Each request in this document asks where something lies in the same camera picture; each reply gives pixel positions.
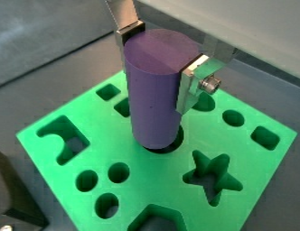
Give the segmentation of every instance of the gray table surface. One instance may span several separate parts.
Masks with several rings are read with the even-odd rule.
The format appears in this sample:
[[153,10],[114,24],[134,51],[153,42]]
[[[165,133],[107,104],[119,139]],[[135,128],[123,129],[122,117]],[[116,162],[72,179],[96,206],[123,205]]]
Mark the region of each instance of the gray table surface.
[[[0,88],[0,151],[47,216],[46,231],[76,228],[15,133],[119,70],[119,49],[114,36],[108,35]],[[218,75],[222,89],[298,133],[243,230],[300,230],[300,87],[238,60]]]

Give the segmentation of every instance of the hole in green block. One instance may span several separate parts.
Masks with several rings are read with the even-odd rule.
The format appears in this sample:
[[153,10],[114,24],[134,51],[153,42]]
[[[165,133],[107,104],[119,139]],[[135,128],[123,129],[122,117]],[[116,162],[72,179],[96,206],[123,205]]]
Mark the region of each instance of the hole in green block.
[[258,126],[251,133],[251,139],[270,151],[276,149],[281,138],[262,126]]
[[230,126],[242,126],[243,125],[243,116],[233,110],[223,112],[222,119],[223,119],[225,123]]
[[115,216],[119,209],[119,201],[112,193],[103,194],[95,202],[95,213],[102,219]]
[[127,228],[129,231],[186,231],[179,211],[149,205]]
[[213,97],[202,92],[198,98],[198,102],[194,104],[193,109],[201,112],[210,112],[215,108],[215,102]]
[[91,170],[83,171],[76,179],[76,188],[79,191],[90,191],[98,182],[96,173]]
[[181,147],[182,141],[183,141],[183,129],[182,129],[182,126],[179,126],[179,130],[178,130],[178,133],[177,133],[175,140],[166,148],[162,148],[162,149],[145,148],[145,149],[149,152],[153,152],[153,153],[157,153],[157,154],[166,154],[166,153],[174,152]]
[[130,168],[123,162],[115,163],[107,171],[107,177],[114,183],[122,183],[129,176]]
[[137,231],[178,231],[174,222],[163,217],[150,216]]
[[66,143],[56,157],[58,164],[63,165],[84,150],[90,142],[66,116],[60,116],[38,131],[39,137],[44,137],[48,134],[60,136]]
[[227,173],[230,156],[219,155],[210,160],[199,151],[194,151],[195,169],[182,176],[187,184],[202,186],[205,189],[206,200],[210,206],[215,207],[219,203],[221,192],[223,189],[241,191],[242,183]]
[[112,85],[108,84],[106,85],[103,88],[100,88],[96,91],[96,95],[104,99],[104,101],[110,100],[118,93],[120,92],[120,90]]
[[124,98],[115,106],[114,106],[115,110],[119,112],[119,114],[123,117],[129,117],[130,116],[130,105],[129,105],[129,99]]

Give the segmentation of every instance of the square hole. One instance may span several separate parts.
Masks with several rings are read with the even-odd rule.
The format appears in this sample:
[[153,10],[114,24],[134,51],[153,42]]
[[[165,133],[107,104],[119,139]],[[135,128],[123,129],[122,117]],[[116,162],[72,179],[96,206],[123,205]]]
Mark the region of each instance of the square hole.
[[130,105],[129,105],[129,99],[124,98],[115,106],[114,106],[115,110],[119,112],[119,114],[123,117],[129,117],[130,116]]
[[96,91],[96,95],[104,99],[104,101],[110,100],[118,93],[120,92],[120,90],[112,85],[112,84],[107,84],[103,88],[100,88]]
[[266,149],[274,150],[281,138],[262,126],[258,126],[251,133],[251,139]]

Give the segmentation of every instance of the star-shaped hole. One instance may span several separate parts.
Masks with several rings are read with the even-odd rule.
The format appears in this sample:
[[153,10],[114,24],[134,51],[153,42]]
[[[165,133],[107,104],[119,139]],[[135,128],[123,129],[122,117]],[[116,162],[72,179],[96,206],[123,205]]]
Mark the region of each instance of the star-shaped hole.
[[223,189],[241,191],[243,188],[227,173],[230,157],[222,154],[210,160],[199,151],[194,151],[194,164],[195,169],[183,174],[183,182],[202,186],[210,206],[217,206]]

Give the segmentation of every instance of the black object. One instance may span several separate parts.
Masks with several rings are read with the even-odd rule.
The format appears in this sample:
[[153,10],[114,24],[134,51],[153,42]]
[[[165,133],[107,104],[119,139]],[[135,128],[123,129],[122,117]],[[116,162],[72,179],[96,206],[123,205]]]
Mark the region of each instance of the black object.
[[44,214],[7,157],[0,153],[0,228],[12,226],[14,231],[31,231],[46,225]]

